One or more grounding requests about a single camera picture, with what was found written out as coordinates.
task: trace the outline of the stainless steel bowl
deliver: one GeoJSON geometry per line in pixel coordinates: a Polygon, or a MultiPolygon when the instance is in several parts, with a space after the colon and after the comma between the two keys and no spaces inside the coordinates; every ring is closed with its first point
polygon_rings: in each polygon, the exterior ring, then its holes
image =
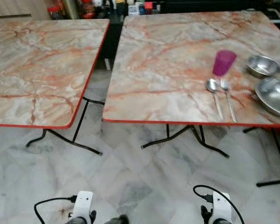
{"type": "Polygon", "coordinates": [[[273,58],[254,55],[248,60],[248,70],[257,78],[265,78],[280,72],[280,64],[273,58]]]}
{"type": "Polygon", "coordinates": [[[280,78],[270,77],[262,80],[255,89],[263,106],[280,116],[280,78]]]}

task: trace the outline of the white tiled floor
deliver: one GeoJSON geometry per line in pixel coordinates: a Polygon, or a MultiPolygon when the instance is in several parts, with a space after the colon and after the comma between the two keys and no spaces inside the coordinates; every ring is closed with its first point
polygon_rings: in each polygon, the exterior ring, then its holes
{"type": "MultiPolygon", "coordinates": [[[[86,97],[104,100],[109,78],[110,72],[96,69],[86,97]]],[[[103,156],[50,133],[25,148],[41,130],[0,127],[0,224],[39,223],[34,203],[80,190],[94,192],[97,224],[123,213],[132,224],[202,224],[200,205],[210,204],[193,194],[196,184],[228,192],[247,224],[280,224],[280,185],[255,186],[280,178],[280,157],[269,132],[205,127],[207,142],[229,159],[199,145],[190,131],[142,150],[141,145],[166,136],[165,126],[105,123],[102,109],[89,104],[77,142],[103,156]]],[[[70,138],[77,123],[58,132],[70,138]]],[[[170,127],[173,133],[181,128],[170,127]]],[[[40,206],[40,213],[46,223],[63,224],[72,208],[68,202],[52,202],[40,206]]]]}

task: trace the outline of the red table edge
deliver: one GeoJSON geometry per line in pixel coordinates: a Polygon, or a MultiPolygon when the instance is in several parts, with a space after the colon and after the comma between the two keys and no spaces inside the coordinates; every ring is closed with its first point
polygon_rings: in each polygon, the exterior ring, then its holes
{"type": "Polygon", "coordinates": [[[105,30],[104,37],[103,37],[103,39],[102,39],[101,45],[99,46],[97,56],[96,56],[95,59],[94,59],[92,68],[91,68],[90,73],[89,73],[89,75],[88,75],[88,77],[87,77],[87,79],[86,79],[85,86],[84,86],[84,88],[83,88],[83,90],[82,90],[82,94],[81,94],[80,99],[79,99],[79,102],[78,102],[78,104],[77,104],[77,108],[76,108],[76,110],[75,110],[75,112],[74,112],[74,115],[73,115],[71,121],[69,122],[69,124],[67,124],[67,125],[65,125],[65,126],[37,126],[37,125],[7,125],[7,124],[0,124],[0,127],[23,127],[23,128],[40,128],[40,129],[67,129],[67,128],[70,128],[70,127],[73,125],[73,123],[74,123],[74,121],[75,121],[75,118],[76,118],[76,115],[77,115],[77,113],[78,113],[78,110],[79,110],[79,108],[80,108],[80,104],[81,104],[82,98],[83,98],[84,93],[85,93],[85,91],[86,91],[86,89],[87,89],[87,86],[88,86],[89,81],[90,81],[90,78],[91,78],[91,76],[92,76],[94,67],[95,67],[95,65],[96,65],[96,63],[97,63],[98,57],[99,57],[99,55],[100,55],[100,52],[101,52],[102,47],[103,47],[103,44],[104,44],[105,39],[106,39],[106,37],[107,37],[107,33],[108,33],[109,26],[110,26],[110,20],[108,21],[108,25],[107,25],[107,27],[106,27],[106,30],[105,30]]]}
{"type": "Polygon", "coordinates": [[[203,125],[203,126],[244,126],[244,127],[267,127],[280,128],[280,124],[246,124],[246,123],[215,123],[215,122],[187,122],[187,121],[151,121],[151,120],[113,120],[105,119],[111,123],[128,123],[128,124],[169,124],[169,125],[203,125]]]}

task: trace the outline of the pink plastic cup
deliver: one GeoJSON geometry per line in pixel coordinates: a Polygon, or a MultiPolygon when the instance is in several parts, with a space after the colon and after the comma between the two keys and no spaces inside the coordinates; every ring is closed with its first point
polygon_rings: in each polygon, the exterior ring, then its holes
{"type": "Polygon", "coordinates": [[[216,76],[225,75],[230,69],[230,67],[232,66],[236,58],[237,55],[232,51],[229,50],[218,51],[215,59],[213,73],[216,76]]]}

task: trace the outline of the black cable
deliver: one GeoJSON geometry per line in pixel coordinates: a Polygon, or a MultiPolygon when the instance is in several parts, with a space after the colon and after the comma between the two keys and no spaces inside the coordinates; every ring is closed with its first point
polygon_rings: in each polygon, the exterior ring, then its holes
{"type": "Polygon", "coordinates": [[[47,199],[47,200],[36,203],[34,205],[34,212],[35,212],[36,216],[38,217],[39,221],[41,221],[42,224],[45,224],[41,215],[37,211],[37,208],[36,208],[37,205],[40,205],[40,204],[43,204],[43,203],[46,203],[46,202],[50,202],[50,201],[54,201],[54,200],[68,200],[68,201],[71,201],[72,203],[75,203],[76,199],[77,199],[76,195],[73,195],[72,197],[55,197],[55,198],[47,199]]]}
{"type": "Polygon", "coordinates": [[[208,188],[208,189],[211,189],[211,190],[217,192],[219,195],[221,195],[223,198],[225,198],[225,199],[228,201],[228,203],[229,203],[229,204],[234,208],[234,210],[236,211],[236,213],[237,213],[238,217],[240,218],[242,224],[245,224],[244,219],[243,219],[243,217],[241,216],[241,214],[239,213],[237,207],[235,207],[235,205],[231,202],[231,200],[229,200],[228,197],[226,197],[226,196],[225,196],[224,194],[222,194],[220,191],[218,191],[217,189],[214,189],[214,188],[212,188],[212,187],[210,187],[210,186],[207,186],[207,185],[196,185],[195,187],[193,187],[194,193],[195,193],[197,196],[199,196],[199,197],[201,197],[201,198],[203,198],[203,199],[205,199],[205,200],[206,200],[206,198],[205,198],[206,196],[203,196],[203,195],[198,194],[197,191],[196,191],[196,188],[208,188]]]}

